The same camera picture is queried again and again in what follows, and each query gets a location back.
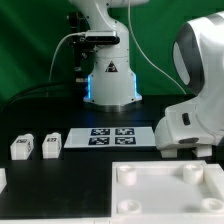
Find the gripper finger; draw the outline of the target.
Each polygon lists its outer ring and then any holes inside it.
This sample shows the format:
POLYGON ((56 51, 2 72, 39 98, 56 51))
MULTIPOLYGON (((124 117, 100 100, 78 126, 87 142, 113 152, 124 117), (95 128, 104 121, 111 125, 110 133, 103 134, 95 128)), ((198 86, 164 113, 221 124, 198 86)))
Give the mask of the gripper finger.
POLYGON ((211 145, 198 146, 193 150, 193 153, 197 157, 209 157, 212 155, 212 146, 211 145))
POLYGON ((177 157, 177 150, 176 149, 169 149, 169 150, 162 150, 161 156, 163 158, 176 158, 177 157))

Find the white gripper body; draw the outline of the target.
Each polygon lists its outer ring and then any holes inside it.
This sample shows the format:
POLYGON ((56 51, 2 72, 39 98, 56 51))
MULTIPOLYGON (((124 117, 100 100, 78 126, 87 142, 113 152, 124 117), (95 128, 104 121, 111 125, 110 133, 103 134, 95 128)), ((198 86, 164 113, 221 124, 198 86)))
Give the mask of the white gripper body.
POLYGON ((196 114, 196 99, 169 106, 155 129, 158 150, 224 145, 224 124, 213 130, 196 114))

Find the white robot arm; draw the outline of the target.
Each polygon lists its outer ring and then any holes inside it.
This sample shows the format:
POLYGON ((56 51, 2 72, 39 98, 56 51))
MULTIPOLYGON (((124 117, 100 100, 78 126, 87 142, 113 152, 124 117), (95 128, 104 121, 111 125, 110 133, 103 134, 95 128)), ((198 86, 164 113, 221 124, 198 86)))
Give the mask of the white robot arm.
MULTIPOLYGON (((139 102, 129 64, 131 30, 111 18, 108 10, 149 0, 69 1, 90 25, 83 41, 94 46, 95 65, 84 101, 112 110, 139 102)), ((175 157, 181 148, 209 156, 214 146, 224 145, 224 11, 186 22, 173 45, 173 62, 194 97, 165 109, 155 129, 156 147, 164 157, 175 157)))

